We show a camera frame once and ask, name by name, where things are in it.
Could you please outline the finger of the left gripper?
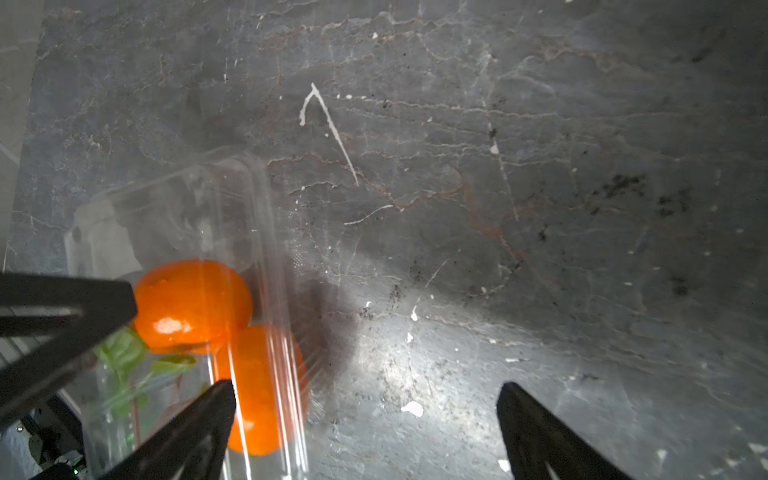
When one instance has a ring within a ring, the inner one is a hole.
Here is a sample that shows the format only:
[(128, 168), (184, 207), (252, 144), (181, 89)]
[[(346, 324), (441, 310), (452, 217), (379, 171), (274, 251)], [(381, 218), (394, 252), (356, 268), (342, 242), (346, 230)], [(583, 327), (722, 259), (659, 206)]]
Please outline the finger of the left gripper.
[(1, 275), (1, 336), (49, 340), (1, 369), (1, 427), (47, 400), (82, 370), (80, 358), (132, 321), (137, 305), (124, 280)]

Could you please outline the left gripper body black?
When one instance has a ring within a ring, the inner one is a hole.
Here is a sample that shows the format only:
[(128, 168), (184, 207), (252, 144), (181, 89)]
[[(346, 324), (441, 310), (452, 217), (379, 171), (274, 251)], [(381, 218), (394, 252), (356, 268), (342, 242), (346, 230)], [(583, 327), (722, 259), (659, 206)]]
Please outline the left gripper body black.
[(33, 479), (86, 479), (87, 462), (80, 418), (59, 395), (20, 419), (27, 450), (41, 469)]

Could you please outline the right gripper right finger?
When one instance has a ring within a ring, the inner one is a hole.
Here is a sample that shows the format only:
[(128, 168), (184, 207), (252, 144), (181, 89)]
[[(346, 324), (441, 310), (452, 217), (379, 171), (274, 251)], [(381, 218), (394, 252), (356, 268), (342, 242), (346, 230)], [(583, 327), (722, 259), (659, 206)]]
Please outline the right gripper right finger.
[(502, 386), (496, 411), (516, 480), (630, 479), (519, 384)]

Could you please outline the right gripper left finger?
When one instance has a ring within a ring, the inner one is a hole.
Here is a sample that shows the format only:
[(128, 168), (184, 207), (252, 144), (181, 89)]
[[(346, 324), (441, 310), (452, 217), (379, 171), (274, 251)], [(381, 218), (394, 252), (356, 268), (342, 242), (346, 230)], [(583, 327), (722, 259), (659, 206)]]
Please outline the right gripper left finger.
[(236, 410), (231, 380), (216, 382), (104, 479), (218, 479)]

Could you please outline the leafy twin oranges container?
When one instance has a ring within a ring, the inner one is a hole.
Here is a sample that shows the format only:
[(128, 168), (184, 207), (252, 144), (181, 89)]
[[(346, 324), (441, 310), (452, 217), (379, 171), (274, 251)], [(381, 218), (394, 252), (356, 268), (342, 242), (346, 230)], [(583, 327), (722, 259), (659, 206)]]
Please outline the leafy twin oranges container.
[(180, 377), (208, 355), (215, 381), (235, 384), (239, 410), (229, 449), (267, 456), (297, 438), (300, 421), (286, 410), (309, 407), (304, 356), (296, 337), (269, 324), (245, 278), (214, 260), (156, 267), (134, 286), (138, 314), (95, 350), (114, 378), (112, 411), (130, 415), (162, 377)]

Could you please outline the clear clamshell container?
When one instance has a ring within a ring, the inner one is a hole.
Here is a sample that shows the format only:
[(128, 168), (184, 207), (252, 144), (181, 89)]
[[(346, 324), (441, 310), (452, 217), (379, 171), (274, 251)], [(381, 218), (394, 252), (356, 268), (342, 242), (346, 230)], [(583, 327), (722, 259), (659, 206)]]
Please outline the clear clamshell container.
[(211, 151), (180, 171), (98, 193), (76, 209), (65, 249), (72, 275), (127, 282), (138, 310), (94, 349), (85, 380), (93, 477), (220, 380), (236, 402), (222, 477), (308, 477), (307, 374), (262, 160)]

